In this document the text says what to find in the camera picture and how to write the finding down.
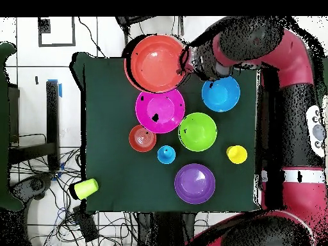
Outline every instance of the light green cup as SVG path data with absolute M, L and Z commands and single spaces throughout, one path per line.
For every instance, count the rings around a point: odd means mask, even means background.
M 98 191 L 98 183 L 94 178 L 75 184 L 74 190 L 78 199 L 82 200 Z
M 209 149 L 217 138 L 217 125 L 207 114 L 195 112 L 187 115 L 179 126 L 180 142 L 187 149 L 201 152 Z

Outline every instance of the dark green tablecloth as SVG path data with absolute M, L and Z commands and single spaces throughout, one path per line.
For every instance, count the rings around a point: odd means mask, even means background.
M 95 178 L 99 191 L 87 199 L 88 210 L 99 211 L 250 211 L 253 203 L 256 72 L 235 70 L 241 88 L 238 104 L 230 111 L 209 110 L 201 99 L 203 82 L 192 76 L 178 89 L 184 97 L 186 115 L 203 112 L 213 118 L 218 136 L 211 148 L 192 152 L 184 148 L 177 128 L 157 135 L 153 150 L 139 153 L 129 145 L 129 132 L 138 121 L 135 101 L 140 93 L 127 80 L 121 58 L 92 58 L 86 53 L 73 57 L 72 72 L 86 89 L 86 177 Z M 176 150 L 176 160 L 161 164 L 157 151 L 162 145 Z M 232 164 L 226 149 L 242 145 L 248 158 Z M 216 179 L 212 198 L 200 205 L 183 202 L 174 190 L 179 169 L 189 163 L 207 166 Z

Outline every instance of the tile floor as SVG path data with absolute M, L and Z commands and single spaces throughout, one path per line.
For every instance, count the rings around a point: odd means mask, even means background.
M 223 16 L 187 16 L 184 18 L 184 39 L 191 42 L 199 36 L 208 26 L 222 18 Z M 72 20 L 71 17 L 48 17 L 51 20 L 51 33 L 42 34 L 42 42 L 46 44 L 60 44 L 72 42 Z M 119 28 L 114 17 L 80 17 L 83 24 L 90 29 L 95 43 L 101 48 L 106 57 L 120 56 L 124 48 L 124 34 Z M 296 17 L 300 26 L 308 32 L 316 35 L 325 52 L 328 49 L 328 38 L 325 35 L 328 27 L 327 17 Z M 80 91 L 75 84 L 69 70 L 69 63 L 72 54 L 75 52 L 88 52 L 93 56 L 102 56 L 90 38 L 87 28 L 82 25 L 77 17 L 74 18 L 76 46 L 70 47 L 39 47 L 38 27 L 36 17 L 2 18 L 0 17 L 0 42 L 7 41 L 17 45 L 17 53 L 10 56 L 6 62 L 6 72 L 10 82 L 18 84 L 20 88 L 19 101 L 19 133 L 28 135 L 32 133 L 46 134 L 45 119 L 45 82 L 48 79 L 57 79 L 63 87 L 63 95 L 59 100 L 60 111 L 60 153 L 64 162 L 69 154 L 78 150 L 81 145 L 80 138 Z M 159 16 L 146 20 L 139 24 L 132 25 L 131 36 L 144 33 L 166 33 L 177 34 L 177 16 Z M 35 83 L 35 76 L 38 76 L 38 85 Z M 43 142 L 42 136 L 22 137 L 21 145 L 30 145 Z M 37 170 L 43 170 L 44 164 L 37 160 L 32 160 L 31 165 Z M 12 168 L 11 183 L 15 183 L 29 176 L 31 173 L 24 163 L 14 165 Z M 68 185 L 79 179 L 79 167 L 74 159 L 70 159 L 66 166 L 66 171 L 71 172 L 62 175 L 61 180 Z M 57 206 L 64 207 L 66 201 L 63 191 L 57 181 L 53 181 L 51 190 L 56 196 Z M 72 207 L 77 206 L 79 201 L 72 201 Z M 196 217 L 195 234 L 217 222 L 233 216 L 235 213 L 199 213 Z M 46 236 L 56 227 L 63 213 L 58 215 L 58 208 L 54 202 L 54 195 L 48 190 L 45 197 L 40 201 L 31 203 L 28 215 L 28 233 L 33 246 L 43 246 Z M 120 236 L 125 237 L 122 243 L 130 246 L 131 235 L 126 227 L 122 227 L 124 222 L 123 212 L 100 212 L 94 215 L 95 223 L 99 232 L 104 237 L 113 237 L 120 243 Z M 72 226 L 74 236 L 78 239 L 81 233 L 77 227 Z M 72 234 L 65 230 L 62 232 L 66 240 L 72 239 Z M 114 241 L 105 238 L 93 243 L 86 244 L 84 239 L 75 242 L 59 242 L 51 240 L 51 246 L 112 246 Z

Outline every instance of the purple plate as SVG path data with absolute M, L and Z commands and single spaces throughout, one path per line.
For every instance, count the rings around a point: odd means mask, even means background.
M 188 164 L 180 169 L 174 180 L 178 196 L 189 204 L 206 202 L 215 191 L 212 172 L 201 164 Z

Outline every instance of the blue cup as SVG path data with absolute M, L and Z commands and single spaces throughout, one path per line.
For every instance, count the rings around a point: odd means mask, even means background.
M 164 145 L 158 150 L 157 158 L 163 164 L 170 164 L 176 158 L 176 152 L 171 146 Z
M 231 76 L 216 81 L 207 81 L 202 87 L 202 100 L 216 112 L 225 112 L 236 106 L 240 97 L 240 87 Z

